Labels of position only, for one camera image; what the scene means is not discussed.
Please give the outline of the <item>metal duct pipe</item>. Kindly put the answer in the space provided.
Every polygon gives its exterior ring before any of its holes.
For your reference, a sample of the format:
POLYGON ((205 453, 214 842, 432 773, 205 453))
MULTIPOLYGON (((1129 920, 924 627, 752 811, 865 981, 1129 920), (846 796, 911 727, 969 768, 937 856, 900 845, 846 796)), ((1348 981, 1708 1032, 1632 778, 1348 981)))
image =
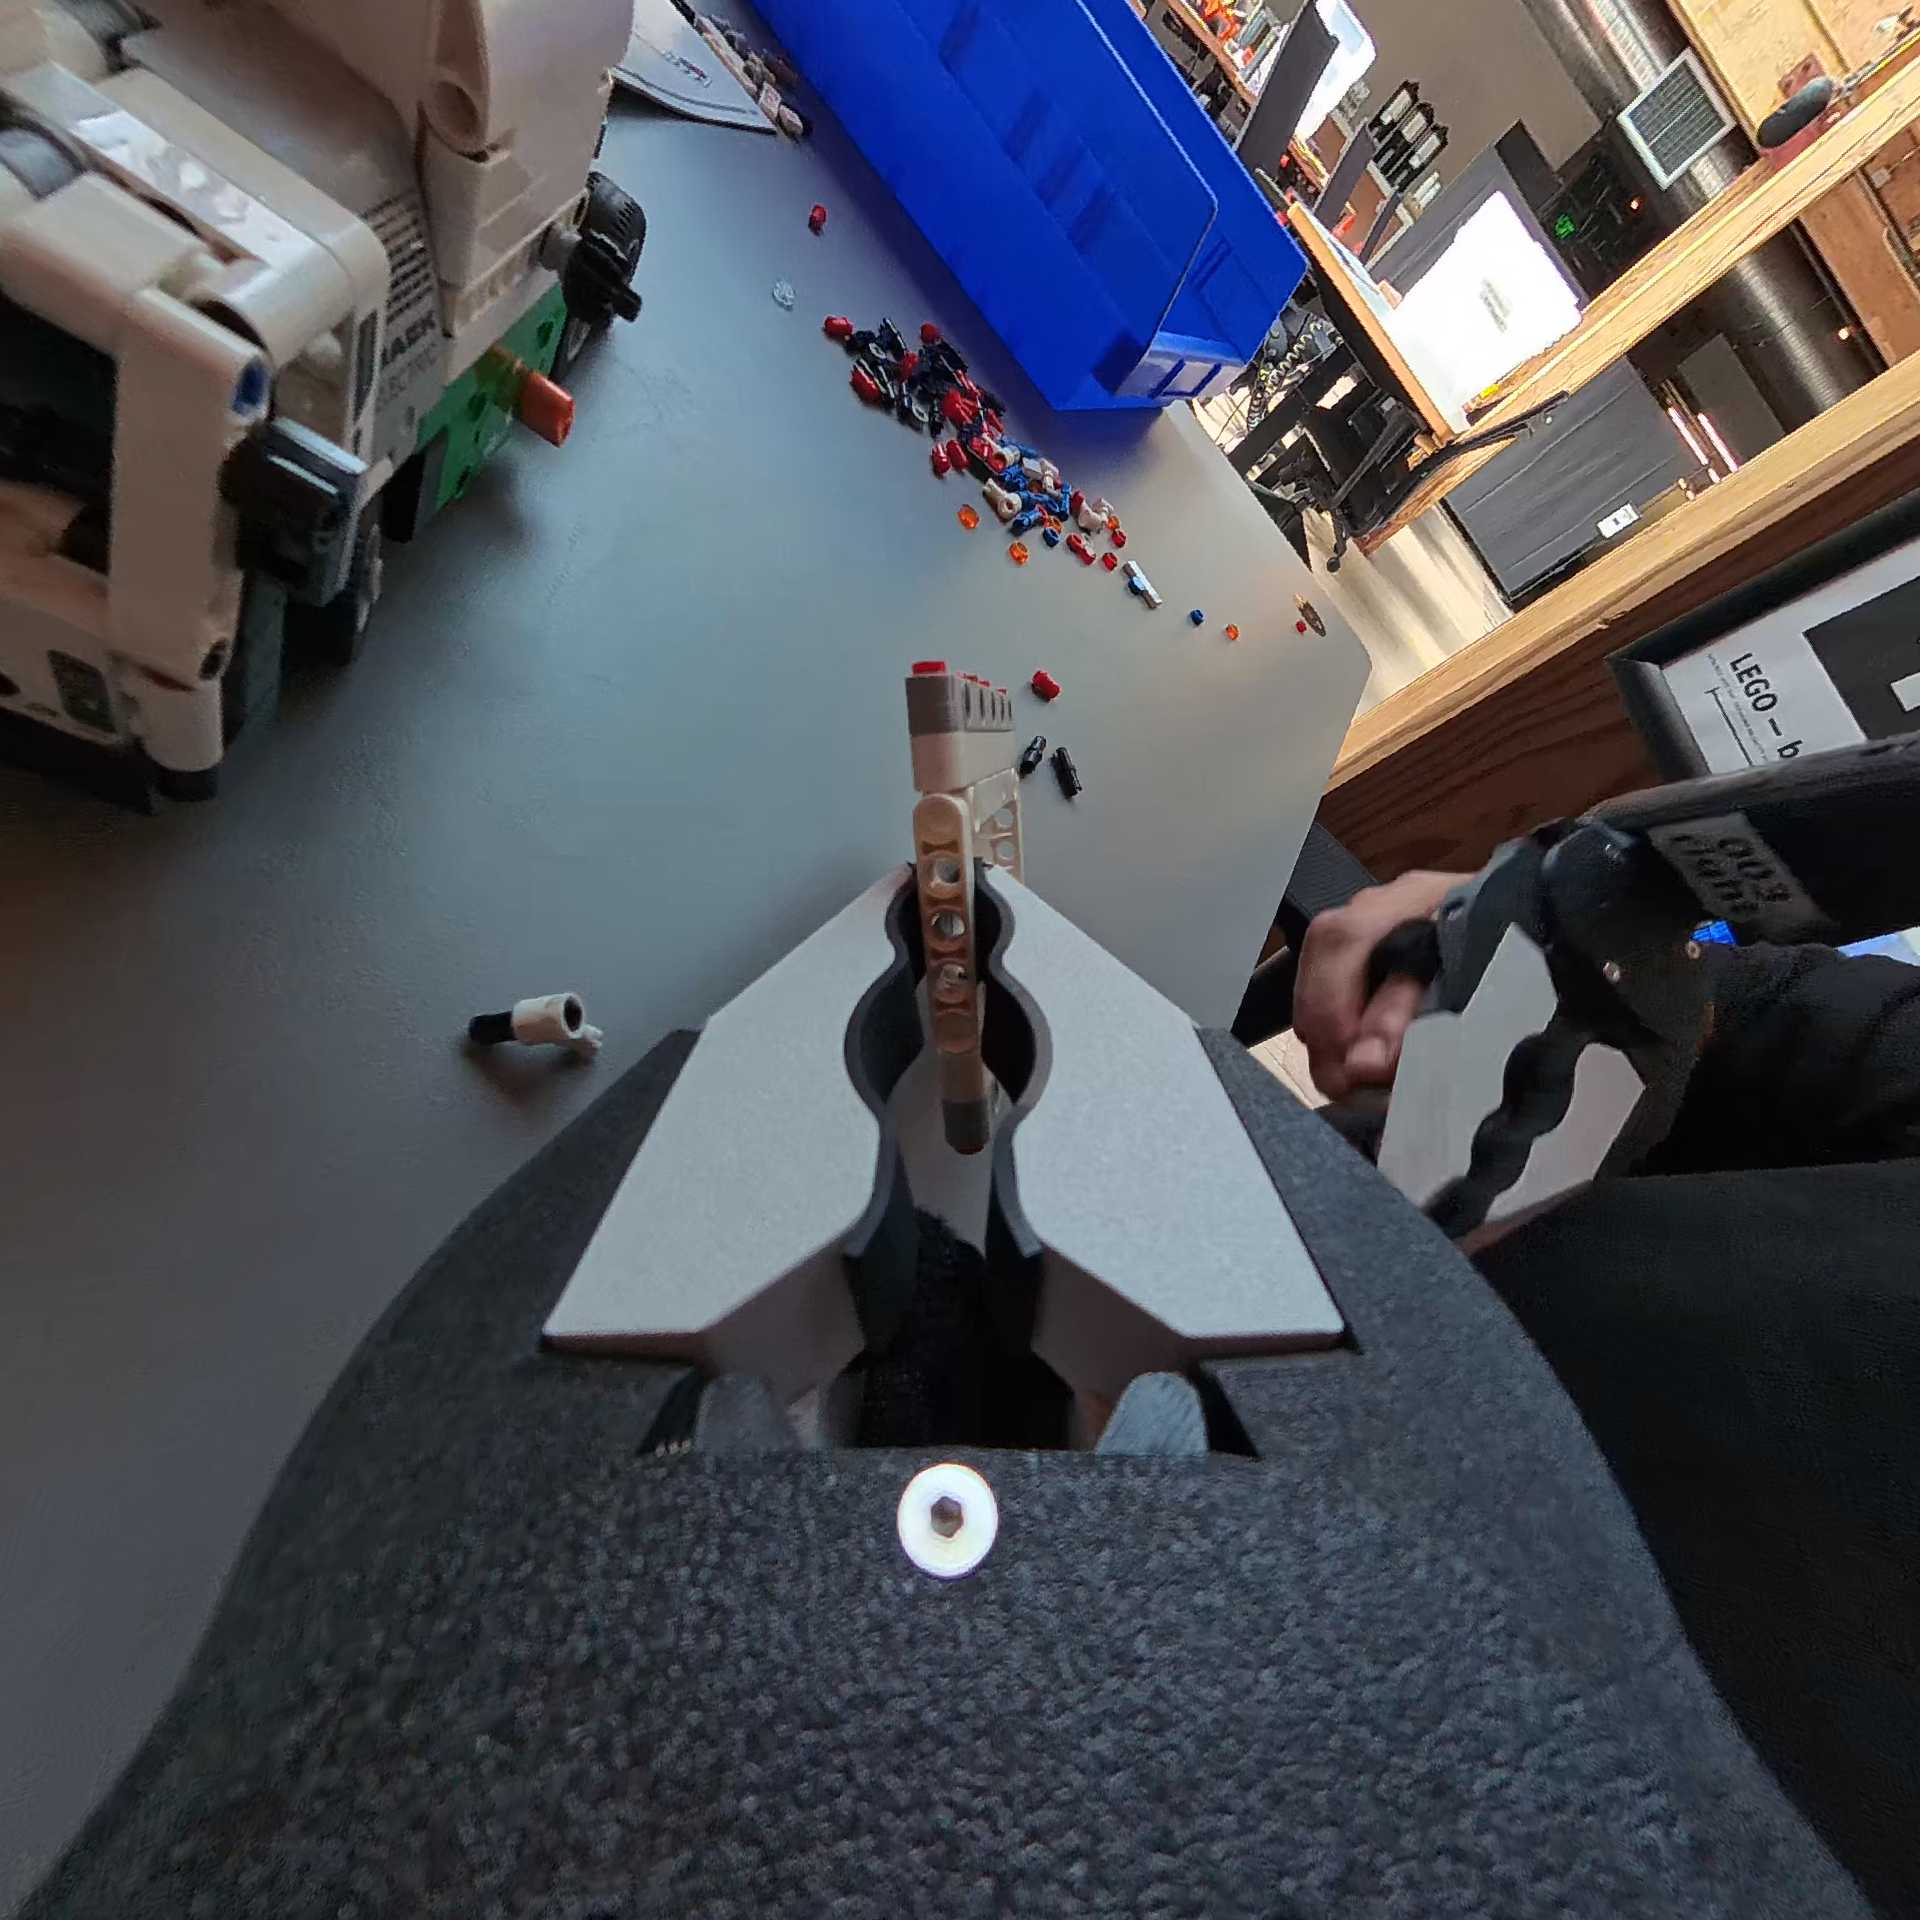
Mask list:
MULTIPOLYGON (((1592 109, 1609 155, 1651 203, 1664 233, 1710 205, 1758 157, 1735 93, 1694 48, 1670 4, 1524 2, 1524 12, 1592 109), (1727 130, 1687 172, 1664 181, 1629 135, 1625 113, 1684 59, 1697 66, 1689 87, 1713 100, 1727 130)), ((1700 306, 1787 429, 1832 409, 1885 369, 1872 343, 1839 339, 1856 311, 1798 224, 1780 229, 1724 272, 1700 306)))

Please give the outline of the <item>white screen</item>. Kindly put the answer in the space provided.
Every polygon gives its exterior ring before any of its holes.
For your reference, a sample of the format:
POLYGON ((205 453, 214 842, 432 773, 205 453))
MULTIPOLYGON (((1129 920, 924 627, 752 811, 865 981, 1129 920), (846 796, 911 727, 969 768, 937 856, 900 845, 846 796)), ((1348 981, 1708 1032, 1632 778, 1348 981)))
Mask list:
POLYGON ((1461 417, 1567 337, 1579 315, 1579 291, 1557 253, 1516 202, 1494 192, 1389 308, 1384 330, 1435 407, 1461 417))

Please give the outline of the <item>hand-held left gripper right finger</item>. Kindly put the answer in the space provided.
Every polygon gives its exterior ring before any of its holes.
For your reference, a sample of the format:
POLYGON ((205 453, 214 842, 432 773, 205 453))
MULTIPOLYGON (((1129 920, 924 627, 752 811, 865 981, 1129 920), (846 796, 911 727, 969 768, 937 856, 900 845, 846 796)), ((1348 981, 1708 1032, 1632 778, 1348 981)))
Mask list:
POLYGON ((1348 1323, 1188 1016, 1003 873, 981 873, 990 1247, 1011 1333, 1084 1396, 1328 1354, 1348 1323))

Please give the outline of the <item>wooden workbench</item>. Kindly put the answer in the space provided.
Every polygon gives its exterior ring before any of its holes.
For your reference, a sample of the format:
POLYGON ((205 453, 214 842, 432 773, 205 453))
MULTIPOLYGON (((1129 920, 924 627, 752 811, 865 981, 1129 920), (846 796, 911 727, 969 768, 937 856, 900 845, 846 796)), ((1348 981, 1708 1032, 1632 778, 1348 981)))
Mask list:
POLYGON ((1659 779, 1609 656, 1915 491, 1910 356, 1351 725, 1315 821, 1375 877, 1659 779))

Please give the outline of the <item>black cabinet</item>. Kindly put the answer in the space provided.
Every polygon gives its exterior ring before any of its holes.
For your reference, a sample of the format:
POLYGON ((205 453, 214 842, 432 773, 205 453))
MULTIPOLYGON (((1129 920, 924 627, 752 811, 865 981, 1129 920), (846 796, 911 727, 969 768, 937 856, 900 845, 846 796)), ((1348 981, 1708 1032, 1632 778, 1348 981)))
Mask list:
POLYGON ((1445 507, 1501 600, 1523 608, 1708 468, 1708 456, 1623 359, 1463 479, 1445 507))

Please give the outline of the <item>white vent grille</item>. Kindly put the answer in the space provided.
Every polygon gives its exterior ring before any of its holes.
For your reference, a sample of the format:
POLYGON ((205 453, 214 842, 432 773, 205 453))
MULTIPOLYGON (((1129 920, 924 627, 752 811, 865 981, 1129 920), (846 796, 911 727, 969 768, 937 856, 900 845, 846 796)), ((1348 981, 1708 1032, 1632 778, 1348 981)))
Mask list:
POLYGON ((1736 116, 1687 48, 1625 104, 1616 125, 1647 181, 1668 191, 1736 133, 1736 116))

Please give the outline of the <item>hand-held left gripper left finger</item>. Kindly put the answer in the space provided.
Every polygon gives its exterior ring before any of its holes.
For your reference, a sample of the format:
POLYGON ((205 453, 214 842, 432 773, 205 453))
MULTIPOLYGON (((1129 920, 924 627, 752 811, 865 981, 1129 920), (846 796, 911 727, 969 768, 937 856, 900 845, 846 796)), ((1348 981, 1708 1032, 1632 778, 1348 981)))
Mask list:
POLYGON ((705 1021, 549 1349, 755 1377, 791 1404, 894 1341, 920 1249, 891 1115, 920 1052, 910 893, 887 872, 705 1021))

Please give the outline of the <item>blue plastic bin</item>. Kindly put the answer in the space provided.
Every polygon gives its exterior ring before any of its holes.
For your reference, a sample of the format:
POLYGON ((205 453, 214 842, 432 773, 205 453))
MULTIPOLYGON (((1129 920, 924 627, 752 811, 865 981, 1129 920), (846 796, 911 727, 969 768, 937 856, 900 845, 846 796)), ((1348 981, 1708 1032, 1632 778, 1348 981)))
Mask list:
POLYGON ((1216 196, 1093 15, 756 12, 1044 403, 1118 409, 1216 196))
POLYGON ((1305 279, 1305 252, 1131 8, 1091 2, 1086 12, 1216 209, 1180 289, 1163 301, 1156 337, 1129 369, 1109 349, 1071 407, 1163 409, 1212 401, 1255 361, 1305 279))

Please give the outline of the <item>person's right hand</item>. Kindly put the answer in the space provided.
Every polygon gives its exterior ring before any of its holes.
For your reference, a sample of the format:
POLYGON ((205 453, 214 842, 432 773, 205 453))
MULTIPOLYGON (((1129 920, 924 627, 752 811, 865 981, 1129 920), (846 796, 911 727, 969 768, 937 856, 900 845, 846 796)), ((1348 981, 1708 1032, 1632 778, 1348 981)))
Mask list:
POLYGON ((1408 922, 1429 922, 1464 881, 1457 872, 1408 872, 1363 890, 1308 925, 1292 1032, 1305 1050, 1311 1084, 1320 1096, 1353 1100, 1392 1089, 1403 1039, 1427 988, 1414 978, 1392 976, 1372 991, 1372 959, 1388 933, 1408 922))

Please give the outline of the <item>white green lego truck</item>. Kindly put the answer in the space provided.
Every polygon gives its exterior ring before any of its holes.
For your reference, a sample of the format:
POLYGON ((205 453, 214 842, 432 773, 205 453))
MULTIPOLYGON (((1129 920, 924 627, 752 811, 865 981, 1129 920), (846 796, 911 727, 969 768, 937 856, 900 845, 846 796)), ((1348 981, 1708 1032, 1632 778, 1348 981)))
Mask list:
POLYGON ((595 163, 620 2, 1 4, 4 757, 208 800, 286 649, 565 376, 644 217, 595 163))

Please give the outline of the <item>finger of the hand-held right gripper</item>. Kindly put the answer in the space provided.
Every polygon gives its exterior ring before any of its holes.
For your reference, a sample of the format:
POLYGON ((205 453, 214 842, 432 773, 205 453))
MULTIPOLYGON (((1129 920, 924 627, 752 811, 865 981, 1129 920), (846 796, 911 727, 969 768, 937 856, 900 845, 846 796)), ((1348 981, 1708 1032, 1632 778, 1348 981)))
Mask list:
POLYGON ((1429 1218, 1517 1218, 1567 1191, 1552 1146, 1567 1100, 1567 1032, 1545 953, 1504 933, 1461 1010, 1414 1016, 1389 1091, 1377 1168, 1429 1218))
POLYGON ((1431 1221, 1453 1242, 1516 1227, 1585 1187, 1646 1091, 1617 1047, 1571 1017, 1532 1034, 1463 1017, 1456 1052, 1446 1177, 1431 1195, 1431 1221))

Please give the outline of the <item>black office chair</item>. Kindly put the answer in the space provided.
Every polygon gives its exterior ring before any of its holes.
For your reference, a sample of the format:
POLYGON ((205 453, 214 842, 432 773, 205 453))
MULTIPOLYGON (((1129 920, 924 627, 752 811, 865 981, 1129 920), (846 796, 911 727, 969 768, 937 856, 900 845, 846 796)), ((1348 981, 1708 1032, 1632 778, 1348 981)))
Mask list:
POLYGON ((1373 348, 1353 348, 1315 305, 1284 306, 1231 396, 1246 403, 1231 468, 1300 557, 1308 515, 1328 519, 1325 572, 1336 575, 1353 536, 1392 512, 1393 487, 1432 428, 1373 348))

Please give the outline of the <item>lego instruction booklet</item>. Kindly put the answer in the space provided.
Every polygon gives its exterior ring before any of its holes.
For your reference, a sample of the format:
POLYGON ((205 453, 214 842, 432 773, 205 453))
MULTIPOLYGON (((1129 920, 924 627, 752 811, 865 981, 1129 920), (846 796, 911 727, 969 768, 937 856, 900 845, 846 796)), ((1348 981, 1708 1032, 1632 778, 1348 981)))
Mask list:
POLYGON ((630 2, 629 44, 611 79, 620 92, 689 124, 776 133, 776 120, 672 2, 630 2))

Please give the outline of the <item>pile of small lego pins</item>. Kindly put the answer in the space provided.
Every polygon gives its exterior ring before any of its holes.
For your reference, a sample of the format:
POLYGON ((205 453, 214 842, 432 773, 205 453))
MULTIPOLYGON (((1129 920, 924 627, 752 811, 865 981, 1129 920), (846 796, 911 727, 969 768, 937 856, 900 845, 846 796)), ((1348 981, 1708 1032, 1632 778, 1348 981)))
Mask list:
POLYGON ((820 335, 861 415, 916 440, 956 529, 997 545, 1005 570, 1076 570, 1115 603, 1171 608, 1224 643, 1269 610, 1279 538, 1185 403, 1053 415, 997 391, 937 323, 827 313, 820 335))

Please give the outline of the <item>white lego panel assembly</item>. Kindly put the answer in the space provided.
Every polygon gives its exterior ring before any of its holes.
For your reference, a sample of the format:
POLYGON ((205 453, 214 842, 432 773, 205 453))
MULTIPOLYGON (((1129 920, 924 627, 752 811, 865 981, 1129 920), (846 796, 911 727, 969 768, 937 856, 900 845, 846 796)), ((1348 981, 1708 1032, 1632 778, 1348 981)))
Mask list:
POLYGON ((940 659, 913 663, 902 695, 928 1039, 944 1139, 972 1157, 991 1143, 995 1107, 982 1055, 975 873, 1021 875, 1016 715, 1005 689, 940 659))

